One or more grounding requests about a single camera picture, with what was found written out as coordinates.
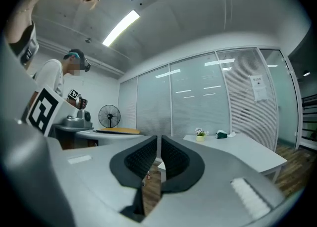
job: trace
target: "black fan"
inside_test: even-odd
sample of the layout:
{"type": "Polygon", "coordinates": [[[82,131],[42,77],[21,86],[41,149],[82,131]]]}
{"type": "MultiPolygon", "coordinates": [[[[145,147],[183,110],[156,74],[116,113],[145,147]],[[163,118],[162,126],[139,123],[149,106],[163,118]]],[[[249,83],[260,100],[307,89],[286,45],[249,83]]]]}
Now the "black fan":
{"type": "Polygon", "coordinates": [[[104,127],[113,128],[120,122],[121,114],[115,106],[107,105],[100,109],[98,117],[104,127]]]}

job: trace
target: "paper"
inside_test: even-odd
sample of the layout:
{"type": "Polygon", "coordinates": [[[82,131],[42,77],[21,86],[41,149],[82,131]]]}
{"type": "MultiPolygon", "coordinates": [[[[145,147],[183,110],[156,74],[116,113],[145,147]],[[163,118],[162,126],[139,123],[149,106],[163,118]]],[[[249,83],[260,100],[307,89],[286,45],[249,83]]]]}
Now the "paper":
{"type": "Polygon", "coordinates": [[[267,100],[266,87],[256,87],[253,88],[254,99],[255,101],[267,100]]]}
{"type": "Polygon", "coordinates": [[[74,164],[85,162],[85,161],[88,161],[88,160],[91,160],[91,159],[92,159],[92,157],[90,155],[85,155],[85,156],[70,158],[70,159],[68,159],[68,162],[71,165],[74,165],[74,164]]]}
{"type": "Polygon", "coordinates": [[[250,76],[255,102],[267,100],[266,86],[262,75],[250,76]]]}

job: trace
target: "wooden board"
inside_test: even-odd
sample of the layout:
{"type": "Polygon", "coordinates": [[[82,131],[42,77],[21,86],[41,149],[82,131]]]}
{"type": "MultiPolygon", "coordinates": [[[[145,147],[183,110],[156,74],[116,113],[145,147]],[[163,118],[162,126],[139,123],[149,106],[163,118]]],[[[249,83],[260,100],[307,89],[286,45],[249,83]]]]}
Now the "wooden board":
{"type": "Polygon", "coordinates": [[[139,130],[125,129],[125,128],[111,128],[111,129],[100,129],[100,130],[117,132],[117,133],[124,133],[124,134],[136,134],[136,135],[138,135],[140,133],[139,130]]]}

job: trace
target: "white t-shirt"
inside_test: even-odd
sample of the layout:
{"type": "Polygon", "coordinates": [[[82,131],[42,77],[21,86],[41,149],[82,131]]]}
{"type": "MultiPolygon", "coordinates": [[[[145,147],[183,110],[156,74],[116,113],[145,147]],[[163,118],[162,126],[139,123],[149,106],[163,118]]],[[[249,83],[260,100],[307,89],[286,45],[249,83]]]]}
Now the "white t-shirt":
{"type": "Polygon", "coordinates": [[[35,74],[35,82],[37,83],[37,92],[48,85],[59,96],[63,97],[64,76],[63,66],[60,61],[52,59],[43,64],[42,68],[35,74]]]}

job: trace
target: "fluorescent light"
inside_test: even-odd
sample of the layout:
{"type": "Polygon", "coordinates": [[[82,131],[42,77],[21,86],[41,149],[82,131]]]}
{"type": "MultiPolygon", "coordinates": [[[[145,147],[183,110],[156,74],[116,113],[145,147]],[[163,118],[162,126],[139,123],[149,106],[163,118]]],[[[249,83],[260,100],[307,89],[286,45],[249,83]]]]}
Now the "fluorescent light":
{"type": "Polygon", "coordinates": [[[221,87],[221,86],[216,86],[216,87],[206,87],[204,89],[211,89],[211,88],[218,88],[218,87],[221,87]]]}
{"type": "Polygon", "coordinates": [[[208,63],[205,63],[205,66],[216,65],[216,64],[223,64],[223,63],[233,63],[234,60],[235,60],[235,58],[233,58],[233,59],[221,60],[221,61],[208,62],[208,63]]]}
{"type": "Polygon", "coordinates": [[[128,27],[130,26],[134,21],[136,21],[140,16],[135,12],[131,11],[127,16],[123,18],[119,22],[118,25],[111,31],[111,33],[107,36],[107,38],[104,40],[103,45],[109,47],[111,43],[128,27]]]}
{"type": "Polygon", "coordinates": [[[167,73],[164,73],[164,74],[155,76],[155,77],[158,79],[158,78],[161,78],[161,77],[165,77],[165,76],[168,76],[168,75],[172,75],[172,74],[177,73],[177,72],[180,72],[180,70],[174,70],[174,71],[167,72],[167,73]]]}
{"type": "MultiPolygon", "coordinates": [[[[192,91],[192,90],[187,90],[187,91],[192,91]]],[[[176,93],[187,92],[187,91],[177,91],[176,93]]]]}

